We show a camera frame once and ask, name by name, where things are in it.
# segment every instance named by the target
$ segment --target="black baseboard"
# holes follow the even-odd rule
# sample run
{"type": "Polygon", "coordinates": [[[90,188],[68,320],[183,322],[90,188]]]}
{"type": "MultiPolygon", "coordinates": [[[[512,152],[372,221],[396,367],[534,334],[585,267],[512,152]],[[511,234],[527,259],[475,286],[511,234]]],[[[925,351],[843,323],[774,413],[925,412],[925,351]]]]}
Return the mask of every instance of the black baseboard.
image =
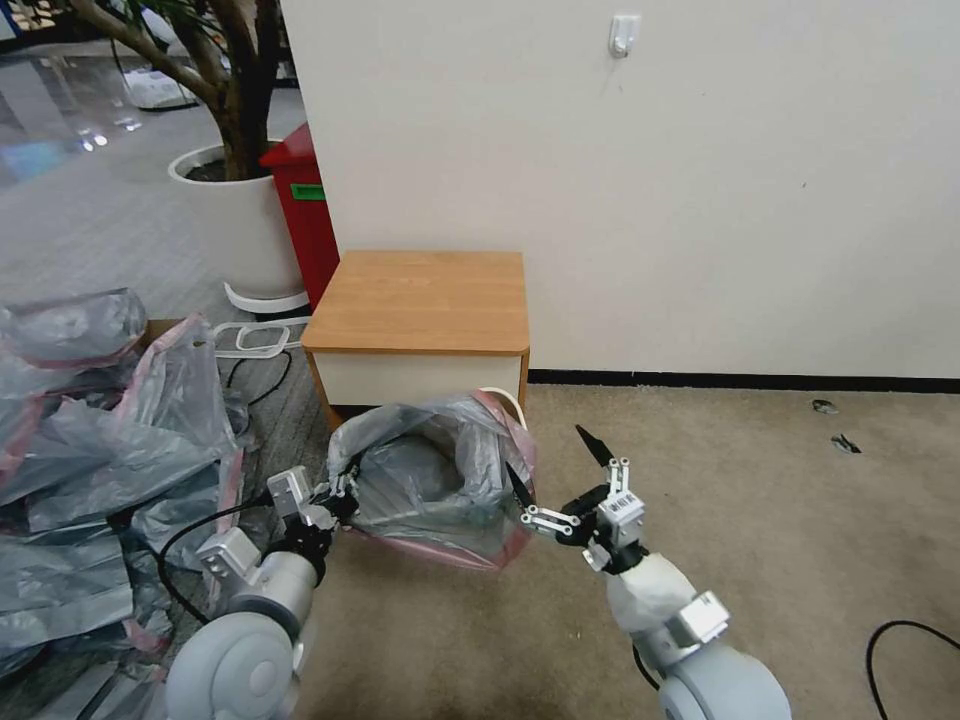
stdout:
{"type": "Polygon", "coordinates": [[[749,390],[853,390],[960,394],[960,378],[856,377],[830,375],[735,375],[611,370],[530,370],[529,383],[611,387],[740,388],[749,390]]]}

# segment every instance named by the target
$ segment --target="black cable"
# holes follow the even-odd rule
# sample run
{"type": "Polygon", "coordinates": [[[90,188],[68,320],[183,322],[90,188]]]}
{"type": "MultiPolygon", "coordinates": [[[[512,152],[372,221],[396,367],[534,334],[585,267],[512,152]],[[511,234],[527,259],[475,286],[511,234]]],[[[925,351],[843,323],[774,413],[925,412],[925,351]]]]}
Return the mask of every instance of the black cable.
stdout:
{"type": "Polygon", "coordinates": [[[960,642],[954,640],[952,637],[946,633],[940,632],[936,628],[932,628],[929,625],[924,625],[915,620],[891,620],[886,622],[876,630],[873,631],[873,635],[870,636],[870,641],[867,643],[867,653],[866,653],[866,663],[867,663],[867,681],[870,683],[870,694],[873,696],[873,702],[877,706],[877,712],[880,713],[880,717],[883,720],[890,720],[887,717],[887,711],[883,707],[883,701],[880,700],[880,691],[877,688],[877,678],[873,673],[873,651],[877,646],[877,641],[880,637],[890,628],[897,627],[898,625],[905,625],[907,627],[915,627],[918,630],[924,630],[935,637],[940,638],[945,643],[952,645],[955,650],[960,650],[960,642]]]}
{"type": "MultiPolygon", "coordinates": [[[[290,354],[289,350],[283,350],[281,351],[281,354],[286,355],[287,364],[286,367],[283,368],[283,372],[280,374],[280,379],[271,385],[269,389],[260,393],[253,400],[248,402],[247,405],[253,407],[261,400],[264,400],[268,395],[270,395],[270,393],[276,391],[277,388],[283,384],[283,381],[287,379],[287,375],[290,373],[290,366],[293,365],[293,355],[290,354]]],[[[233,377],[237,374],[237,369],[249,359],[250,358],[240,358],[237,360],[236,364],[230,369],[230,374],[227,375],[227,387],[230,387],[233,384],[233,377]]]]}
{"type": "Polygon", "coordinates": [[[659,691],[660,684],[653,679],[653,675],[650,674],[650,671],[647,670],[647,667],[643,664],[643,660],[640,659],[640,653],[637,652],[637,646],[631,643],[630,647],[633,648],[633,661],[637,664],[637,670],[640,671],[640,674],[643,675],[643,679],[647,681],[647,684],[650,685],[650,687],[659,691]]]}
{"type": "Polygon", "coordinates": [[[184,610],[193,615],[193,617],[195,617],[201,625],[206,625],[208,622],[210,622],[210,620],[206,615],[200,612],[197,607],[183,595],[183,593],[177,590],[173,582],[170,580],[170,576],[167,574],[167,553],[170,552],[170,548],[173,547],[173,544],[177,542],[177,540],[182,538],[187,533],[196,530],[201,525],[206,525],[208,522],[213,522],[214,520],[222,518],[225,515],[233,515],[234,513],[238,513],[252,507],[260,507],[269,505],[270,503],[270,493],[264,491],[260,495],[257,495],[246,502],[242,502],[239,505],[234,505],[233,507],[229,507],[224,510],[218,510],[212,515],[208,515],[207,517],[201,518],[196,522],[192,522],[186,527],[175,532],[173,537],[167,540],[163,548],[156,555],[157,574],[160,576],[160,582],[163,583],[163,586],[167,589],[167,592],[170,593],[171,597],[180,603],[184,610]]]}

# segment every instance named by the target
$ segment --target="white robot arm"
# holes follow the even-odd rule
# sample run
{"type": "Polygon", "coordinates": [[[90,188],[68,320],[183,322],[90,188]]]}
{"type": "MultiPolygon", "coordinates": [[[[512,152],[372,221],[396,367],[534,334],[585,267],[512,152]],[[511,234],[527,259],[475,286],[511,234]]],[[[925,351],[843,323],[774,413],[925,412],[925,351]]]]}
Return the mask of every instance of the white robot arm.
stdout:
{"type": "Polygon", "coordinates": [[[658,689],[667,720],[789,720],[787,696],[767,667],[718,640],[730,614],[717,597],[698,594],[673,563],[643,546],[644,504],[630,491],[629,460],[615,458],[579,425],[577,431],[606,482],[555,512],[534,504],[508,468],[521,522],[583,547],[587,564],[605,573],[610,610],[633,642],[638,668],[658,689]]]}
{"type": "MultiPolygon", "coordinates": [[[[760,661],[719,641],[730,614],[712,592],[689,580],[642,545],[643,502],[630,491],[630,465],[577,427],[606,482],[560,512],[538,507],[508,466],[522,508],[521,522],[563,545],[582,547],[603,572],[617,624],[633,643],[634,659],[658,689],[667,720],[789,720],[790,705],[760,661]],[[657,673],[656,680],[646,667],[657,673]]],[[[263,562],[237,528],[198,551],[204,568],[227,595],[225,613],[181,649],[167,680],[171,720],[286,718],[296,702],[314,588],[334,532],[357,508],[356,465],[336,486],[313,493],[304,469],[268,482],[284,519],[285,541],[263,562]]]]}

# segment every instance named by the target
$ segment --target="plastic bag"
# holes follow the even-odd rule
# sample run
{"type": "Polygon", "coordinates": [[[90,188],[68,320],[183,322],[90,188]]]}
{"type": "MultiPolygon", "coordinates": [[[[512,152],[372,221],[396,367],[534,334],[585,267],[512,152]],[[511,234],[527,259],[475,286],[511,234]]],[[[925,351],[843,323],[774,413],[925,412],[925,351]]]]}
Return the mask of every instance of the plastic bag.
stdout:
{"type": "Polygon", "coordinates": [[[498,569],[526,544],[505,464],[532,488],[529,433],[477,391],[424,405],[386,405],[330,439],[331,480],[359,458],[350,525],[429,559],[498,569]]]}
{"type": "Polygon", "coordinates": [[[0,652],[85,633],[133,612],[120,542],[103,523],[0,536],[0,652]]]}
{"type": "MultiPolygon", "coordinates": [[[[138,508],[133,513],[130,527],[155,552],[160,552],[175,533],[190,523],[215,513],[219,494],[217,468],[209,465],[155,502],[138,508]]],[[[195,555],[196,550],[213,532],[211,523],[187,533],[171,546],[167,552],[167,562],[199,572],[203,568],[195,555]]]]}
{"type": "Polygon", "coordinates": [[[160,720],[163,680],[156,665],[104,663],[87,670],[34,720],[160,720]]]}
{"type": "Polygon", "coordinates": [[[199,315],[144,352],[114,410],[64,401],[57,415],[74,461],[96,469],[66,482],[56,465],[57,477],[28,498],[34,532],[132,507],[213,464],[221,506],[239,497],[243,451],[224,409],[210,328],[199,315]]]}
{"type": "Polygon", "coordinates": [[[5,349],[37,368],[113,365],[146,326],[143,303],[126,288],[0,307],[5,349]]]}
{"type": "Polygon", "coordinates": [[[144,549],[131,549],[130,541],[139,543],[133,536],[125,536],[121,544],[133,588],[133,614],[119,623],[56,640],[51,646],[55,653],[134,649],[157,656],[170,644],[173,635],[173,625],[167,616],[170,595],[160,582],[153,555],[144,549]]]}
{"type": "Polygon", "coordinates": [[[0,307],[0,486],[23,461],[44,397],[125,385],[123,359],[145,328],[143,304],[127,289],[0,307]]]}

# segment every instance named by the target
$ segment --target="white wall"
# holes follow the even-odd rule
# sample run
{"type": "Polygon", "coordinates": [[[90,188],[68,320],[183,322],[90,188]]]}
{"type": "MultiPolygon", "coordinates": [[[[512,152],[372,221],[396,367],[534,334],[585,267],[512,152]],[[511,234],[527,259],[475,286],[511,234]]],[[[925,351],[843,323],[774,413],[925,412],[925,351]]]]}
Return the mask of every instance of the white wall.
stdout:
{"type": "Polygon", "coordinates": [[[283,9],[341,248],[522,250],[531,367],[960,376],[956,0],[283,9]]]}

